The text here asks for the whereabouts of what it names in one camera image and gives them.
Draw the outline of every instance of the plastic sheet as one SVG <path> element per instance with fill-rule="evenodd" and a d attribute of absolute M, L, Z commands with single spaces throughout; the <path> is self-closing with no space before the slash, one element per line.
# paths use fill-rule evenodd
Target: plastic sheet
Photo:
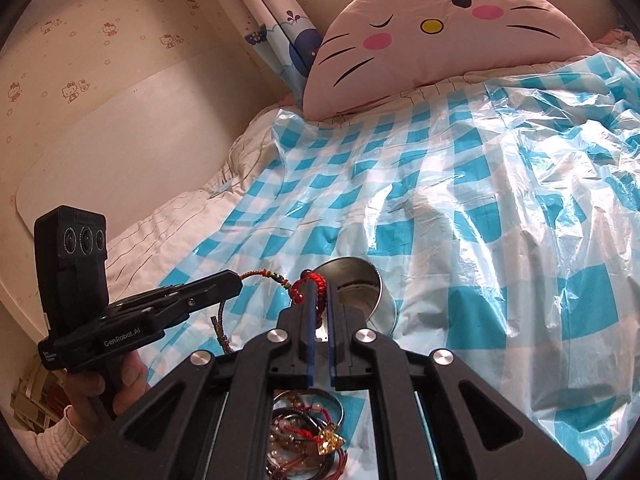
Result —
<path fill-rule="evenodd" d="M 402 347 L 456 351 L 596 478 L 640 413 L 639 112 L 640 78 L 604 54 L 342 126 L 281 111 L 278 157 L 162 284 L 366 258 Z M 287 305 L 247 283 L 227 304 L 232 346 Z M 210 315 L 143 351 L 152 382 L 220 352 Z M 375 478 L 367 400 L 343 398 L 346 478 Z"/>

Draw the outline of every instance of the pillow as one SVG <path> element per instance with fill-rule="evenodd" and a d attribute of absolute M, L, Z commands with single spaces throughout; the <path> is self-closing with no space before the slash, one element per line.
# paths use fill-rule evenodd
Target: pillow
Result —
<path fill-rule="evenodd" d="M 303 112 L 324 120 L 474 70 L 596 53 L 546 0 L 354 0 L 325 35 Z"/>

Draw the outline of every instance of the round metal container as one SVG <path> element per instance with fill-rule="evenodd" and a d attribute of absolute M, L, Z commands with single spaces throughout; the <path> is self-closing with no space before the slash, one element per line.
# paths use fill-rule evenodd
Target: round metal container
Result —
<path fill-rule="evenodd" d="M 362 258 L 345 256 L 328 261 L 314 269 L 338 289 L 338 300 L 363 311 L 367 327 L 384 335 L 391 335 L 398 310 L 375 266 Z M 326 314 L 316 338 L 327 340 Z"/>

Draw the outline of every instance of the pink cheek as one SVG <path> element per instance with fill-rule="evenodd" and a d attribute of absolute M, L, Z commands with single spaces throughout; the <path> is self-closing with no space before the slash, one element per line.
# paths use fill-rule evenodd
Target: pink cheek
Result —
<path fill-rule="evenodd" d="M 476 7 L 471 13 L 479 20 L 497 20 L 503 16 L 504 11 L 495 5 L 482 5 Z"/>
<path fill-rule="evenodd" d="M 379 34 L 369 36 L 362 42 L 362 46 L 367 50 L 382 50 L 383 48 L 387 48 L 391 44 L 391 41 L 391 34 L 380 32 Z"/>

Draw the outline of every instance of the camera lens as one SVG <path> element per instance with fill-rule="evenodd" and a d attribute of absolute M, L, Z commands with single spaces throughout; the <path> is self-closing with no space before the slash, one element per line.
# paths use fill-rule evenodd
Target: camera lens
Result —
<path fill-rule="evenodd" d="M 84 254 L 89 254 L 94 246 L 94 235 L 88 227 L 83 227 L 80 231 L 80 246 Z"/>
<path fill-rule="evenodd" d="M 73 254 L 76 250 L 76 232 L 72 227 L 69 227 L 65 231 L 65 251 L 69 254 Z"/>
<path fill-rule="evenodd" d="M 104 249 L 104 233 L 102 230 L 95 234 L 95 246 L 99 251 Z"/>

